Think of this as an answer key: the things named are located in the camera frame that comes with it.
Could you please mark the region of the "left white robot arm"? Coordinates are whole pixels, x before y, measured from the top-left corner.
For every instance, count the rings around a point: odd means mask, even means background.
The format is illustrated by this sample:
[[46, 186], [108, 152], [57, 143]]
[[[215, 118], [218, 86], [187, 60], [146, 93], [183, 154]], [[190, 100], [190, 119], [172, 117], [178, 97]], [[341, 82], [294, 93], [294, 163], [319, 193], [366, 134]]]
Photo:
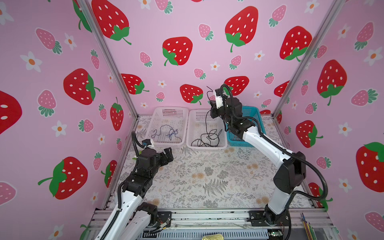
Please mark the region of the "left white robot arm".
[[118, 186], [118, 203], [96, 240], [135, 240], [145, 228], [157, 225], [154, 234], [162, 231], [166, 223], [160, 223], [158, 207], [144, 202], [144, 197], [159, 169], [174, 160], [171, 148], [157, 152], [150, 139], [139, 142], [132, 132], [136, 164], [130, 175]]

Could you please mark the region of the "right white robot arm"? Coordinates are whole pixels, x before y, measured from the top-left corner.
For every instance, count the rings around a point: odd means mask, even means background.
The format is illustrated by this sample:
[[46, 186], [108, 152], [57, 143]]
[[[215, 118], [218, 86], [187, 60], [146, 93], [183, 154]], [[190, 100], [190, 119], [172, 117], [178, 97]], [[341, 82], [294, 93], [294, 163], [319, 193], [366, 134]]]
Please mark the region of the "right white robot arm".
[[[211, 117], [223, 120], [226, 131], [252, 145], [263, 153], [278, 169], [273, 181], [276, 186], [272, 198], [265, 206], [263, 220], [270, 226], [278, 224], [289, 213], [289, 206], [296, 195], [314, 201], [326, 199], [328, 185], [321, 172], [306, 161], [301, 152], [294, 153], [277, 144], [262, 132], [260, 122], [253, 117], [244, 117], [241, 102], [233, 96], [226, 84], [215, 90], [216, 99], [210, 102]], [[323, 193], [316, 197], [297, 190], [306, 178], [306, 168], [312, 169], [323, 186]]]

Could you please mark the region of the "left white plastic basket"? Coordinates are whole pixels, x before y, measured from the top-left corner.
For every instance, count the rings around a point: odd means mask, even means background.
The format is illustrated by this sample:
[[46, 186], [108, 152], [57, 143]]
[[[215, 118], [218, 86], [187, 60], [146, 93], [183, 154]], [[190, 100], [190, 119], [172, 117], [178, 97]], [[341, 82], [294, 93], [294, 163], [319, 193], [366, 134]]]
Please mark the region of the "left white plastic basket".
[[145, 139], [155, 146], [181, 146], [187, 134], [189, 110], [181, 107], [158, 107], [147, 128]]

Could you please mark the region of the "white plastic basket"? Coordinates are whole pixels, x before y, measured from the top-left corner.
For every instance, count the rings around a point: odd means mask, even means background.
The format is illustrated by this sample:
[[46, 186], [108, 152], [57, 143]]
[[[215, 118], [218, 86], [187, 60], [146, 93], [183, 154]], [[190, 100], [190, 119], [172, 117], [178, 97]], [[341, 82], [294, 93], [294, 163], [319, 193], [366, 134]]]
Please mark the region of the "white plastic basket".
[[227, 148], [227, 133], [222, 119], [213, 119], [210, 110], [190, 111], [186, 145], [197, 151], [218, 151]]
[[155, 146], [181, 146], [187, 134], [189, 110], [181, 107], [158, 107], [147, 128], [145, 139]]

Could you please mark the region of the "middle white plastic basket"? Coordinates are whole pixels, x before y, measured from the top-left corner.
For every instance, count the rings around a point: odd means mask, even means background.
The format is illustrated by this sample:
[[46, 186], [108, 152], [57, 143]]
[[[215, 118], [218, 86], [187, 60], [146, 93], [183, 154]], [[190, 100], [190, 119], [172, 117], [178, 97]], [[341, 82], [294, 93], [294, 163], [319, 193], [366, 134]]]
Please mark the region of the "middle white plastic basket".
[[190, 111], [186, 145], [197, 151], [218, 151], [227, 148], [227, 133], [222, 119], [213, 119], [210, 110]]

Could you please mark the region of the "gold foil object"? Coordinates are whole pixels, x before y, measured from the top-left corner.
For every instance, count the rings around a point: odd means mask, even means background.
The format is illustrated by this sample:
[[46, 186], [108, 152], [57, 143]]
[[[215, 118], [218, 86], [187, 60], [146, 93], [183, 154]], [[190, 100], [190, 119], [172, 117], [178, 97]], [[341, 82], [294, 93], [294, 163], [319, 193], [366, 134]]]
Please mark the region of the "gold foil object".
[[203, 236], [202, 240], [224, 240], [224, 237], [221, 234], [207, 235]]

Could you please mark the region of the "coloured pencils bundle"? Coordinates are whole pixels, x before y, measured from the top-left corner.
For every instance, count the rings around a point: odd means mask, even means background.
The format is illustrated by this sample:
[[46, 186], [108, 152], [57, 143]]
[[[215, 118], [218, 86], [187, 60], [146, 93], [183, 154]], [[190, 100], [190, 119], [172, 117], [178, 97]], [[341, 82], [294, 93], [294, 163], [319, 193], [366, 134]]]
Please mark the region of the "coloured pencils bundle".
[[317, 240], [316, 234], [312, 226], [306, 221], [306, 218], [303, 213], [301, 213], [302, 223], [305, 228], [308, 240]]

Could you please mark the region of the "aluminium front rail base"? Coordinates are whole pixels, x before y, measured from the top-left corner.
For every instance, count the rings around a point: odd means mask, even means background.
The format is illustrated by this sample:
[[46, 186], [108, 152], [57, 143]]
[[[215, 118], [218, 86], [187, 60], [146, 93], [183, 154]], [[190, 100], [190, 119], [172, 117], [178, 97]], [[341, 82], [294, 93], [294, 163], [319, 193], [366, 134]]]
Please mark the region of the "aluminium front rail base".
[[[96, 240], [112, 211], [96, 211], [85, 238]], [[338, 231], [322, 209], [291, 209], [275, 226], [268, 225], [261, 209], [158, 209], [157, 225], [145, 228], [136, 240], [201, 240], [221, 234], [225, 240], [308, 240], [301, 213], [312, 226], [317, 240], [339, 240]]]

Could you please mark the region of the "aluminium corner post right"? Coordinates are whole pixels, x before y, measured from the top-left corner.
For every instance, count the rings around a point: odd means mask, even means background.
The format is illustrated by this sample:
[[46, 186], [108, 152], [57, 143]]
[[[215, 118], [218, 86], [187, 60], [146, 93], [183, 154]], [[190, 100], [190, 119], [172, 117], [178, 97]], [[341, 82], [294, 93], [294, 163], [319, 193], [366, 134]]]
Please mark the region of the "aluminium corner post right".
[[292, 79], [290, 80], [290, 83], [288, 84], [286, 91], [283, 94], [283, 97], [279, 101], [277, 107], [275, 108], [275, 111], [272, 113], [272, 117], [274, 120], [277, 119], [278, 113], [283, 109], [288, 97], [295, 89], [295, 86], [297, 85], [298, 81], [300, 80], [301, 76], [306, 70], [306, 66], [313, 58], [313, 54], [315, 53], [315, 50], [317, 49], [318, 45], [323, 41], [324, 37], [326, 36], [328, 30], [332, 26], [333, 22], [337, 18], [339, 12], [343, 8], [345, 4], [345, 1], [343, 0], [335, 0], [332, 2], [330, 8], [328, 9], [323, 21], [319, 25], [319, 28], [313, 37], [313, 40], [309, 46], [309, 49], [306, 51], [303, 59], [299, 63], [297, 69], [295, 70]]

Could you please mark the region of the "aluminium corner post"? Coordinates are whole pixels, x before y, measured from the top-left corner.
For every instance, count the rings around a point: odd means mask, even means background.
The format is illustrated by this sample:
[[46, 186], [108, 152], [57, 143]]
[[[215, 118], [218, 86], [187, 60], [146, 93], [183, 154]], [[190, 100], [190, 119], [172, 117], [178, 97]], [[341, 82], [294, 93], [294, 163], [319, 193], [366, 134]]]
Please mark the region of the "aluminium corner post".
[[114, 61], [114, 58], [110, 52], [110, 49], [109, 49], [109, 47], [105, 41], [104, 35], [102, 34], [102, 32], [99, 28], [99, 25], [97, 23], [95, 15], [92, 11], [90, 2], [80, 0], [79, 4], [82, 8], [82, 11], [85, 15], [87, 22], [89, 23], [89, 25], [93, 31], [93, 34], [94, 34], [94, 36], [95, 36], [95, 38], [99, 44], [99, 47], [101, 48], [101, 51], [103, 52], [103, 55], [106, 59], [108, 67], [110, 68], [111, 73], [115, 78], [115, 81], [116, 81], [116, 83], [117, 83], [117, 85], [121, 91], [121, 94], [122, 94], [123, 98], [125, 99], [125, 102], [126, 102], [127, 106], [129, 107], [132, 115], [133, 115], [133, 118], [138, 119], [139, 114], [138, 114], [138, 112], [137, 112], [137, 110], [133, 104], [133, 101], [130, 98], [130, 94], [126, 88], [124, 80], [121, 76], [121, 73], [118, 70], [118, 67], [116, 65], [116, 62]]
[[288, 84], [286, 91], [283, 94], [283, 97], [279, 101], [277, 107], [275, 108], [275, 111], [272, 113], [272, 117], [274, 120], [277, 119], [278, 113], [283, 109], [288, 97], [295, 89], [295, 86], [297, 85], [298, 81], [300, 80], [301, 76], [306, 70], [306, 66], [313, 58], [313, 54], [315, 53], [315, 50], [317, 49], [318, 45], [323, 41], [324, 37], [326, 36], [328, 30], [332, 26], [333, 22], [337, 18], [339, 12], [343, 8], [345, 4], [345, 1], [343, 0], [335, 0], [332, 2], [330, 8], [328, 9], [323, 21], [319, 25], [319, 28], [313, 37], [313, 40], [309, 46], [309, 49], [306, 51], [303, 59], [299, 63], [297, 69], [295, 70], [292, 79], [290, 80], [290, 83]]

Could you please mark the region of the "aluminium corner post left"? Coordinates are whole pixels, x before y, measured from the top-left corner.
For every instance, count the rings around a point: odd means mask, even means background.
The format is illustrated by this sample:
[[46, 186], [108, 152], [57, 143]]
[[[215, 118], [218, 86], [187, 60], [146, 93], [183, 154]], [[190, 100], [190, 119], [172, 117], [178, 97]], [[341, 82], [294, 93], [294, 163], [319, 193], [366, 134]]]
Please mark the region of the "aluminium corner post left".
[[133, 104], [133, 101], [130, 98], [130, 94], [126, 88], [124, 80], [121, 76], [121, 73], [118, 70], [118, 67], [116, 65], [116, 62], [114, 61], [114, 58], [110, 52], [110, 49], [109, 49], [109, 47], [105, 41], [104, 35], [102, 34], [102, 32], [99, 28], [99, 25], [97, 23], [95, 15], [92, 11], [90, 2], [80, 0], [79, 4], [82, 8], [82, 11], [85, 15], [87, 22], [89, 23], [89, 25], [93, 31], [93, 34], [94, 34], [94, 36], [95, 36], [95, 38], [99, 44], [99, 47], [101, 48], [101, 51], [103, 52], [103, 55], [106, 59], [108, 67], [110, 68], [111, 73], [115, 78], [115, 81], [116, 81], [116, 83], [117, 83], [117, 85], [121, 91], [121, 94], [122, 94], [123, 98], [125, 99], [125, 102], [126, 102], [127, 106], [129, 107], [132, 115], [133, 115], [133, 118], [138, 119], [139, 114], [138, 114], [138, 112], [137, 112], [137, 110]]

